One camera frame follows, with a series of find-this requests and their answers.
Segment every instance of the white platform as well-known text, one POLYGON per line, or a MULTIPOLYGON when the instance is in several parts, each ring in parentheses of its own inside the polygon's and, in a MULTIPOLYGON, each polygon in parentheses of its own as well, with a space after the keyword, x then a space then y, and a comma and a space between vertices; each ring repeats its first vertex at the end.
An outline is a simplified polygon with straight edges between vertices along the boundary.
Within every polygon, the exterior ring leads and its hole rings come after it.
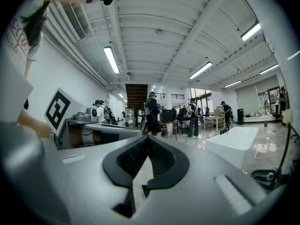
POLYGON ((205 149, 242 169, 246 152, 250 149, 257 131, 258 127, 234 127, 225 134, 207 139, 205 149))
POLYGON ((264 122, 264 121, 275 121, 275 120, 276 120, 276 118, 273 117, 272 115, 244 118, 244 122, 264 122))

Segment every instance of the ceiling light fixture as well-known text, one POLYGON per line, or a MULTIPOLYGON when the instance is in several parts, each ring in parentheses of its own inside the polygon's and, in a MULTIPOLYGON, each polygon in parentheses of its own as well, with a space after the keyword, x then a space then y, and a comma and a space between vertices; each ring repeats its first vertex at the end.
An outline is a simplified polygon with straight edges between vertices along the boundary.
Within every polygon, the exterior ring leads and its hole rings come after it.
POLYGON ((114 73, 117 73, 117 74, 120 73, 120 71, 118 69, 118 66, 117 66, 117 63, 116 63, 116 59, 113 56, 112 48, 111 47, 105 47, 103 50, 105 52, 105 55, 106 55, 107 59, 109 60, 109 63, 112 66, 112 69, 113 69, 114 73))
POLYGON ((229 85, 224 86, 224 88, 227 88, 227 87, 229 87, 229 86, 232 86, 232 85, 235 85, 235 84, 238 84, 238 83, 241 83, 241 82, 242 82, 242 81, 239 80, 239 81, 237 81, 237 82, 234 82, 234 83, 231 83, 231 84, 229 84, 229 85))
POLYGON ((241 38, 243 39, 243 41, 246 41, 253 34, 255 34, 259 29, 261 29, 261 26, 259 23, 256 23, 251 28, 249 28, 244 34, 242 34, 241 38))
POLYGON ((200 68, 197 72, 195 72, 193 75, 189 77, 189 79, 193 79, 197 77, 200 73, 202 73, 204 70, 208 69, 212 65, 211 62, 206 63, 202 68, 200 68))
POLYGON ((272 69, 274 69, 274 68, 277 68, 278 66, 279 66, 279 65, 276 64, 276 65, 274 65, 274 66, 272 66, 272 67, 270 67, 270 68, 268 68, 268 69, 266 69, 266 70, 263 70, 262 72, 259 73, 259 75, 264 74, 264 73, 266 73, 266 72, 269 72, 270 70, 272 70, 272 69))
POLYGON ((290 56, 290 57, 288 58, 288 60, 289 60, 289 59, 292 59, 293 57, 296 57, 299 53, 300 53, 300 51, 297 51, 294 55, 290 56))

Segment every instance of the jeans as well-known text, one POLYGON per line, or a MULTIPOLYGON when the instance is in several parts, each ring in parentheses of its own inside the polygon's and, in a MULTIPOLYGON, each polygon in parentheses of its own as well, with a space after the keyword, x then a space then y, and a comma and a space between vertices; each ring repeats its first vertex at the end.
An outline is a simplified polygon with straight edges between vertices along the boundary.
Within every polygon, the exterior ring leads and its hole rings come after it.
POLYGON ((195 136, 199 135, 199 120, 198 117, 191 117, 191 122, 189 124, 188 136, 193 136, 193 125, 195 125, 195 136))

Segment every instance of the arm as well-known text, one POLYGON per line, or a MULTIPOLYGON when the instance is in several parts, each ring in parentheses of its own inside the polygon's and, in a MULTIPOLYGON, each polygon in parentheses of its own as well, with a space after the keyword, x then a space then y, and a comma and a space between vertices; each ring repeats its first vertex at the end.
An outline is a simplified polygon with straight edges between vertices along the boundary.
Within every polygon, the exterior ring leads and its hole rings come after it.
POLYGON ((158 103, 155 99, 152 100, 152 111, 153 114, 159 114, 158 103))
POLYGON ((22 109, 18 122, 35 130, 39 137, 50 137, 51 127, 46 123, 31 117, 25 109, 22 109))

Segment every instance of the staircase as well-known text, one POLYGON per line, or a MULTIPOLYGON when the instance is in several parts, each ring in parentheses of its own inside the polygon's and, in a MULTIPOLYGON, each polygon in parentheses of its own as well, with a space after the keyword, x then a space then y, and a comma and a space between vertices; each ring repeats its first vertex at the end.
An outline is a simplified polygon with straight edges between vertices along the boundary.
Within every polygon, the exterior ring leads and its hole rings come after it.
POLYGON ((126 84, 127 108, 141 109, 147 100, 148 85, 126 84))

